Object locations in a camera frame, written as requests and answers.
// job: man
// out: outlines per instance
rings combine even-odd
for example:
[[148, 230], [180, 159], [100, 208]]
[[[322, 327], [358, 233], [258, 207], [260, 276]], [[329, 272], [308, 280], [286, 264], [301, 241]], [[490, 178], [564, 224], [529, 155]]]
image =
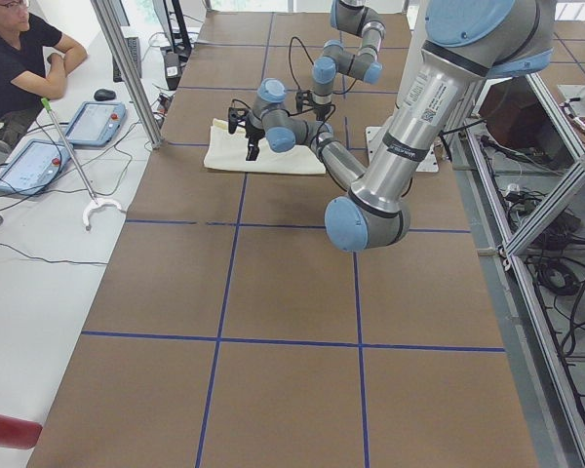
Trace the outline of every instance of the man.
[[[77, 41], [28, 12], [29, 0], [0, 0], [0, 138], [11, 147], [41, 110], [40, 98], [62, 98], [67, 75], [87, 57]], [[43, 48], [62, 53], [48, 57]]]

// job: folded cloth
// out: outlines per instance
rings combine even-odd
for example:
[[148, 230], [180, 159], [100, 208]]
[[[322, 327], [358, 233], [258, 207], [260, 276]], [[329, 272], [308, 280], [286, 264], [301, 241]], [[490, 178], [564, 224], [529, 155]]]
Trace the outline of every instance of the folded cloth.
[[286, 153], [275, 153], [263, 138], [256, 161], [246, 161], [245, 130], [238, 128], [234, 135], [227, 132], [227, 122], [213, 119], [211, 144], [204, 158], [204, 166], [221, 171], [274, 174], [324, 174], [325, 166], [307, 146], [295, 146]]

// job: red cylinder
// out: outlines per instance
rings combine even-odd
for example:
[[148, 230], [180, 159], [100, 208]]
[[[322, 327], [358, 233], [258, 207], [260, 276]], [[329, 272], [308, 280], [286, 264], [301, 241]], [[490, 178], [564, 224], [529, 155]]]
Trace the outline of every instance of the red cylinder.
[[39, 440], [42, 426], [38, 422], [24, 421], [0, 414], [0, 447], [32, 449]]

